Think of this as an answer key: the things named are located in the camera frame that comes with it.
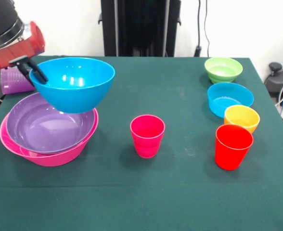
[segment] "cup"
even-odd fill
[[[258,113],[244,105],[233,105],[226,109],[224,123],[239,125],[253,133],[260,122]]]
[[[140,115],[132,120],[130,129],[137,154],[142,158],[154,157],[164,136],[164,121],[154,115]]]
[[[17,68],[2,69],[0,71],[0,83],[4,95],[35,89]]]
[[[252,134],[235,124],[225,124],[216,131],[215,162],[224,170],[235,170],[253,145]]]

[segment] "red robot part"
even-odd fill
[[[0,49],[0,69],[8,67],[9,61],[23,55],[31,58],[44,52],[45,41],[39,27],[34,22],[25,25],[20,39]]]

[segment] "light blue bowl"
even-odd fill
[[[115,76],[114,68],[103,61],[68,57],[40,63],[38,67],[49,81],[41,84],[29,73],[43,98],[58,111],[84,113],[105,97]]]
[[[236,83],[216,83],[208,89],[210,110],[218,117],[224,118],[225,110],[232,105],[250,107],[254,102],[252,92]]]

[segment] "purple bowl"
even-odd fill
[[[39,93],[27,96],[10,111],[7,130],[19,146],[52,154],[81,142],[94,124],[94,111],[67,114],[57,111]]]

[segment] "purple container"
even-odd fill
[[[34,93],[12,108],[7,131],[19,146],[52,154],[80,143],[91,131],[94,120],[94,110],[81,114],[59,112],[39,93]]]
[[[17,68],[2,69],[0,71],[0,82],[4,95],[35,89]]]

